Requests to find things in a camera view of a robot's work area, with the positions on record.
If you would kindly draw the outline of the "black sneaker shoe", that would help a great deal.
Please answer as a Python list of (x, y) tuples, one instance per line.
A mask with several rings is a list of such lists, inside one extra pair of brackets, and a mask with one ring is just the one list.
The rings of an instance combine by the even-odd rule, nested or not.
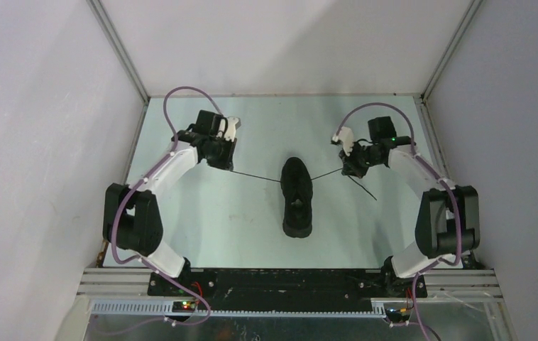
[(285, 200), (282, 229), (292, 238), (312, 233), (313, 184), (302, 159), (290, 157), (282, 167), (280, 187)]

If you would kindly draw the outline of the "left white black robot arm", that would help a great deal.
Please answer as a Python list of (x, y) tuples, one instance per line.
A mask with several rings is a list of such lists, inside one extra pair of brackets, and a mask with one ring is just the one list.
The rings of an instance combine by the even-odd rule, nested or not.
[(165, 287), (176, 296), (189, 293), (192, 276), (183, 271), (187, 259), (174, 251), (164, 236), (158, 201), (201, 161), (232, 171), (240, 125), (238, 117), (201, 110), (196, 122), (171, 138), (169, 149), (139, 180), (130, 185), (113, 183), (106, 189), (104, 240), (113, 251), (131, 251), (135, 259), (167, 275)]

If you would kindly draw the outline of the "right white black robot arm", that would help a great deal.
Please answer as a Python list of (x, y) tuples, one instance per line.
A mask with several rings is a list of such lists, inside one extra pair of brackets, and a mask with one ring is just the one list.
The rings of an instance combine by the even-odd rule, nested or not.
[(368, 122), (370, 141), (355, 140), (350, 128), (340, 126), (332, 137), (341, 146), (343, 175), (362, 178), (368, 169), (385, 166), (397, 173), (420, 200), (415, 240), (390, 259), (392, 271), (381, 277), (381, 288), (391, 297), (401, 296), (411, 278), (438, 264), (456, 266), (464, 252), (480, 241), (478, 193), (439, 173), (421, 156), (411, 136), (399, 136), (390, 117)]

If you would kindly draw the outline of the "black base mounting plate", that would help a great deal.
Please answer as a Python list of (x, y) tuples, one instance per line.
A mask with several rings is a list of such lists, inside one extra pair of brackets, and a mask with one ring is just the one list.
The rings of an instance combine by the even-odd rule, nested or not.
[(383, 269), (185, 270), (173, 283), (151, 274), (149, 296), (186, 297), (192, 290), (212, 311), (252, 313), (361, 313), (379, 298), (427, 297), (422, 277), (398, 278)]

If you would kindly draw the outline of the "left circuit board with leds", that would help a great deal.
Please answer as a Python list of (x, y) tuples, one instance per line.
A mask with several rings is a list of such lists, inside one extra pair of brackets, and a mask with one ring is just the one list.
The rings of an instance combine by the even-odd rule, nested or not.
[(172, 303), (172, 313), (194, 313), (197, 309), (196, 301), (174, 301)]

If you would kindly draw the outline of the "circuit board with leds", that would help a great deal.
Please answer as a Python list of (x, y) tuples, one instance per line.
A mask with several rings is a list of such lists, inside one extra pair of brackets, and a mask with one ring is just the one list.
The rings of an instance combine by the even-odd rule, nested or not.
[(194, 313), (197, 309), (196, 301), (174, 301), (172, 303), (172, 313)]
[(392, 325), (406, 325), (410, 320), (410, 313), (408, 309), (393, 309), (388, 308), (385, 311), (385, 321)]

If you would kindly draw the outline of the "right circuit board with leds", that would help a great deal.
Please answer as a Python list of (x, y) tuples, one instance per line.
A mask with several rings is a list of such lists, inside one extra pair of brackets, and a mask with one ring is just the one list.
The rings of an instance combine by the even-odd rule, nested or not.
[(410, 313), (408, 309), (393, 309), (388, 308), (385, 311), (385, 321), (392, 325), (406, 325), (410, 320)]

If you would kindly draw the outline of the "aluminium front rail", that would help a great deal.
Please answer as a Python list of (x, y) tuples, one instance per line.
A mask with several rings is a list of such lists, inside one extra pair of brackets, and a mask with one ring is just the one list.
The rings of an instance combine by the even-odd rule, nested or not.
[[(77, 295), (91, 298), (145, 298), (151, 270), (86, 268)], [(428, 298), (441, 301), (502, 302), (493, 270), (436, 269), (424, 275)]]

